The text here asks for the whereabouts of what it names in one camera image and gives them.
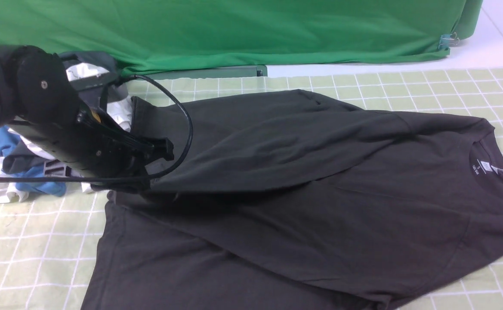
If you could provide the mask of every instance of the green screen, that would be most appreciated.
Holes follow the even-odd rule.
[[[0,0],[0,43],[106,51],[126,73],[426,61],[468,1]]]

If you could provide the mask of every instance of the dark gray t-shirt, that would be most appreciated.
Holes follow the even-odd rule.
[[[186,107],[188,160],[146,199],[110,193],[84,310],[392,310],[503,255],[503,156],[483,118],[302,90]],[[175,108],[135,111],[136,134],[180,151]]]

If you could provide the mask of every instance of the grid mat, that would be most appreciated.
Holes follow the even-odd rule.
[[[160,82],[181,102],[301,88],[366,109],[479,116],[495,126],[503,153],[503,68]],[[145,82],[129,90],[156,105],[172,103]],[[63,198],[0,205],[0,309],[80,308],[104,229],[105,195],[74,185]],[[503,310],[503,257],[401,310]]]

